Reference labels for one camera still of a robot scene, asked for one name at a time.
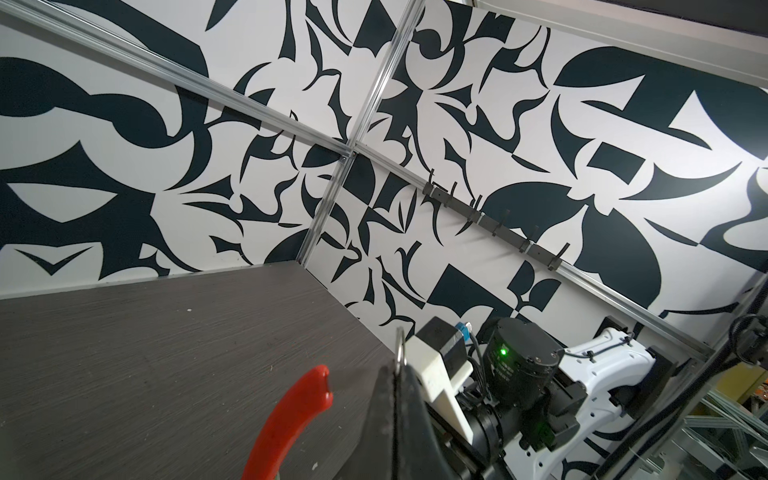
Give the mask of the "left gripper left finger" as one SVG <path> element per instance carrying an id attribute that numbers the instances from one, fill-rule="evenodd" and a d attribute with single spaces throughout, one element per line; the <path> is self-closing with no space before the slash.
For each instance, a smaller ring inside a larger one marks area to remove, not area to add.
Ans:
<path id="1" fill-rule="evenodd" d="M 336 479 L 396 478 L 397 380 L 394 366 L 380 369 L 358 443 L 336 473 Z"/>

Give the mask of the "metal keyring with red grip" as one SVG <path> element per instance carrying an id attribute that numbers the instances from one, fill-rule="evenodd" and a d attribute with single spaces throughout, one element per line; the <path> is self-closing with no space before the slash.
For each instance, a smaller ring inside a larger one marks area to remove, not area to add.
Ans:
<path id="1" fill-rule="evenodd" d="M 405 333 L 396 334 L 395 360 L 384 366 L 405 365 Z M 330 409 L 338 396 L 372 396 L 379 371 L 358 367 L 330 371 L 325 365 L 310 369 L 278 401 L 262 427 L 248 457 L 244 479 L 277 479 L 279 469 L 306 427 Z"/>

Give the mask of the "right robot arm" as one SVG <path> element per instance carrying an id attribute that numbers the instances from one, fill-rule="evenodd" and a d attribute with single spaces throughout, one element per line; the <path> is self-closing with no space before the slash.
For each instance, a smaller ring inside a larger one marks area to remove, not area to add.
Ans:
<path id="1" fill-rule="evenodd" d="M 569 349 L 538 325 L 497 318 L 481 335 L 431 319 L 405 344 L 451 479 L 546 479 L 620 417 L 639 419 L 677 368 L 605 320 Z"/>

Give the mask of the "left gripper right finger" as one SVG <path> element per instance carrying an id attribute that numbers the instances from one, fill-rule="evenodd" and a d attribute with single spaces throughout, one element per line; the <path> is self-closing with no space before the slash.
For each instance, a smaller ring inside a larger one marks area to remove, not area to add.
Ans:
<path id="1" fill-rule="evenodd" d="M 394 479 L 457 479 L 435 434 L 410 366 L 397 365 L 394 377 Z"/>

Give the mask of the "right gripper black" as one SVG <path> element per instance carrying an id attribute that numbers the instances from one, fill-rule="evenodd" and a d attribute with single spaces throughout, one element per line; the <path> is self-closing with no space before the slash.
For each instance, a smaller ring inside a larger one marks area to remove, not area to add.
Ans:
<path id="1" fill-rule="evenodd" d="M 491 463 L 489 442 L 477 417 L 466 413 L 472 440 L 462 434 L 438 412 L 428 408 L 440 451 L 451 470 L 451 479 L 497 479 L 495 466 Z"/>

